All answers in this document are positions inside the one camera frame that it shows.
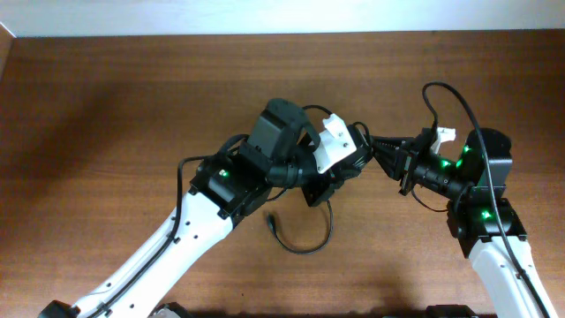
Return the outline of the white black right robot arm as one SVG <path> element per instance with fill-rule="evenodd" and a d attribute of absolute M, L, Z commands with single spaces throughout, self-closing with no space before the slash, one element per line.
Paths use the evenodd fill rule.
<path fill-rule="evenodd" d="M 528 235 L 504 198 L 511 170 L 511 142 L 483 129 L 486 149 L 476 132 L 458 160 L 440 156 L 440 145 L 456 137 L 453 128 L 425 128 L 416 137 L 375 137 L 373 154 L 381 168 L 399 181 L 406 195 L 422 186 L 448 199 L 447 224 L 463 256 L 480 277 L 500 317 L 555 317 L 539 279 Z M 488 160 L 482 155 L 488 154 Z"/>

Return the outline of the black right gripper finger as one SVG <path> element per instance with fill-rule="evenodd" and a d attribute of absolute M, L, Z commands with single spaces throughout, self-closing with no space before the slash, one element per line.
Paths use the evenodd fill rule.
<path fill-rule="evenodd" d="M 373 157 L 389 178 L 400 179 L 403 176 L 401 162 L 398 160 L 395 151 L 375 150 Z"/>
<path fill-rule="evenodd" d="M 373 136 L 373 151 L 393 152 L 407 151 L 411 148 L 414 137 L 382 137 Z"/>

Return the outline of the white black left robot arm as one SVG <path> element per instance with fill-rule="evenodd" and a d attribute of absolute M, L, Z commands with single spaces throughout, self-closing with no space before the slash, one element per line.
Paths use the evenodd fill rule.
<path fill-rule="evenodd" d="M 40 315 L 148 317 L 200 256 L 271 200 L 273 188 L 299 187 L 311 207 L 326 201 L 360 174 L 372 140 L 335 113 L 322 123 L 317 132 L 304 107 L 269 100 L 251 133 L 197 157 L 196 174 L 177 189 L 168 219 L 119 270 L 74 304 L 53 300 Z"/>

